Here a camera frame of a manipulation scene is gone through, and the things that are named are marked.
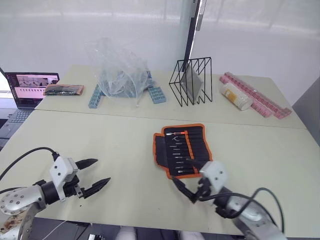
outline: table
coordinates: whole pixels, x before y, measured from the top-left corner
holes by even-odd
[[[102,97],[98,108],[92,109],[88,107],[88,103],[97,84],[95,73],[94,68],[91,66],[73,65],[59,83],[84,85],[82,95],[77,97],[46,96],[36,109],[206,123],[245,124],[297,129],[306,128],[297,114],[292,110],[276,84],[272,79],[267,77],[241,76],[244,81],[262,91],[280,106],[283,108],[287,107],[293,111],[283,119],[277,119],[274,116],[264,118],[253,109],[242,112],[238,110],[219,93],[219,87],[222,83],[219,81],[220,75],[216,74],[212,75],[212,84],[215,86],[215,102],[180,107],[169,87],[172,72],[163,71],[154,71],[151,72],[151,75],[153,79],[157,80],[159,86],[161,86],[167,102],[153,104],[148,91],[146,91],[139,102],[139,107],[135,106],[132,99],[116,98],[116,101],[114,101],[108,97]]]
[[[30,149],[47,146],[75,161],[99,162],[78,174],[80,185],[111,177],[88,199],[70,197],[38,216],[99,224],[176,229],[216,234],[239,234],[229,219],[208,202],[192,204],[156,166],[153,134],[163,126],[193,121],[123,117],[35,110],[0,151],[2,171]],[[204,122],[214,160],[228,172],[226,187],[250,195],[270,188],[282,204],[287,237],[320,237],[320,149],[306,129]],[[50,180],[49,152],[38,151],[16,164],[0,188],[29,186]],[[197,179],[184,179],[192,190]],[[267,194],[258,201],[277,223],[277,207]]]

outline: blue building block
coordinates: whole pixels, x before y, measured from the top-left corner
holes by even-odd
[[[150,87],[148,88],[150,97],[152,99],[152,102],[154,104],[160,104],[167,101],[166,96],[164,95],[164,92],[161,90],[161,87]]]
[[[95,89],[93,91],[92,97],[91,97],[91,99],[89,101],[89,104],[88,104],[90,109],[96,109],[97,108],[97,106],[98,106],[98,104],[100,102],[101,96],[105,96],[105,94],[101,91],[99,85],[97,84],[95,86]]]
[[[146,80],[146,89],[153,88],[155,86],[155,81],[152,79],[151,72],[146,71],[146,74],[148,75],[148,78]]]

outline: black wire rack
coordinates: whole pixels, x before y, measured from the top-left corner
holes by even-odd
[[[213,101],[211,57],[176,61],[169,86],[181,107]]]

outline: black cable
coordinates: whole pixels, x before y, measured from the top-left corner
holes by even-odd
[[[254,193],[252,194],[252,196],[250,197],[251,199],[254,199],[256,197],[256,195],[261,192],[261,191],[266,191],[268,192],[275,200],[278,210],[280,212],[280,216],[281,216],[281,231],[283,233],[285,233],[285,219],[284,219],[284,214],[280,205],[280,202],[278,201],[276,195],[268,188],[266,187],[259,187],[257,190],[254,191]],[[235,214],[233,214],[232,216],[228,217],[230,219],[234,219],[237,218],[238,216],[240,216],[240,214],[247,208],[247,206],[252,202],[252,200],[248,200],[243,206],[242,208]]]
[[[82,234],[84,234],[85,230],[87,230],[87,228],[90,226],[90,224],[88,224],[84,229],[83,231],[80,233],[80,235],[76,238],[76,240],[79,240],[79,238],[82,236]]]
[[[2,178],[5,176],[5,174],[17,163],[19,162],[21,159],[23,159],[25,156],[35,152],[35,151],[38,151],[38,150],[48,150],[52,153],[52,156],[53,156],[53,160],[55,161],[57,159],[57,157],[59,156],[59,154],[55,151],[53,151],[51,148],[49,147],[45,147],[45,146],[42,146],[42,147],[37,147],[37,148],[34,148],[30,151],[27,151],[25,154],[21,155],[20,157],[18,157],[16,160],[14,160],[4,171],[3,173],[0,175],[0,181],[2,180]]]
[[[218,194],[211,195],[211,196],[200,197],[198,200],[200,202],[205,202],[205,201],[209,201],[209,200],[213,200],[213,199],[224,198],[224,197],[232,197],[232,196],[241,197],[241,198],[249,200],[250,202],[253,202],[253,203],[257,204],[268,215],[268,217],[270,218],[271,222],[274,225],[277,226],[274,218],[271,216],[271,214],[268,212],[268,210],[264,206],[261,205],[261,203],[259,203],[258,201],[254,200],[253,198],[251,198],[251,197],[249,197],[247,195],[244,195],[244,194],[235,193],[235,192],[218,193]]]
[[[0,194],[6,193],[6,192],[9,192],[9,191],[13,191],[13,190],[19,189],[19,188],[21,188],[21,187],[7,188],[7,189],[5,189],[5,190],[1,190],[1,191],[0,191]]]
[[[73,237],[73,240],[75,240],[75,238],[76,238],[76,236],[77,236],[77,234],[78,234],[79,228],[80,228],[80,226],[78,226],[78,228],[77,228],[77,230],[76,230],[76,232],[75,232],[75,235],[74,235],[74,237]]]

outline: plastic bag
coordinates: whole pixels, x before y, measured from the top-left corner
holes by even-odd
[[[135,104],[147,88],[154,86],[147,63],[108,38],[86,44],[93,63],[99,67],[97,83],[108,97],[133,98]]]

